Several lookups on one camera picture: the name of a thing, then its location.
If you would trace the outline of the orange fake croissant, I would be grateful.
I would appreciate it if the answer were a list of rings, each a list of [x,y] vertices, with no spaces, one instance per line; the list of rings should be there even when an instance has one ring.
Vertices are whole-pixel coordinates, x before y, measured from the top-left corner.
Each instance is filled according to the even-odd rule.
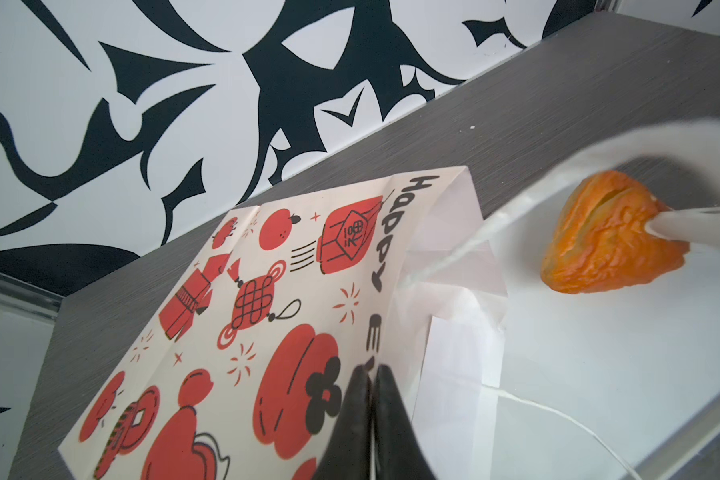
[[[564,294],[648,284],[681,268],[690,244],[659,238],[646,224],[669,207],[637,180],[605,171],[567,199],[541,264],[540,278]]]

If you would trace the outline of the red white paper bag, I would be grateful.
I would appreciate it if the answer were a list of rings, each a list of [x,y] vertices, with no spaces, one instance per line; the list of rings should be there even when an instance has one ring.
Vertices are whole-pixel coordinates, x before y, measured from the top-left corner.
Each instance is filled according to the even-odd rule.
[[[465,167],[226,214],[62,441],[76,479],[307,479],[352,371],[391,369],[439,479],[487,479],[508,294]]]

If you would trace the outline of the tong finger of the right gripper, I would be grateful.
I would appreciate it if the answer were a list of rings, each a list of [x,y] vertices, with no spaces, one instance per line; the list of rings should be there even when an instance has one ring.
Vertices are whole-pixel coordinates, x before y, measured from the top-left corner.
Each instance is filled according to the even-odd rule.
[[[647,222],[645,231],[668,240],[720,248],[720,207],[662,212]]]

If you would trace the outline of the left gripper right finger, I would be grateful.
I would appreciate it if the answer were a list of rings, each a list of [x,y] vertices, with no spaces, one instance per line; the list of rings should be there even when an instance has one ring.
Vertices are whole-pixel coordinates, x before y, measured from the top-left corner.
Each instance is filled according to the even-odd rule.
[[[385,364],[378,367],[373,383],[373,431],[377,479],[435,479],[417,442],[393,372]]]

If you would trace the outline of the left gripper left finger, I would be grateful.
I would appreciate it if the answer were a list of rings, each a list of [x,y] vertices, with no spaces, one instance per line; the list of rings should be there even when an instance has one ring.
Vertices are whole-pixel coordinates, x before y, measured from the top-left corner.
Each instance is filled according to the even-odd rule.
[[[359,365],[352,372],[329,443],[313,479],[369,479],[371,427],[371,381],[367,370]]]

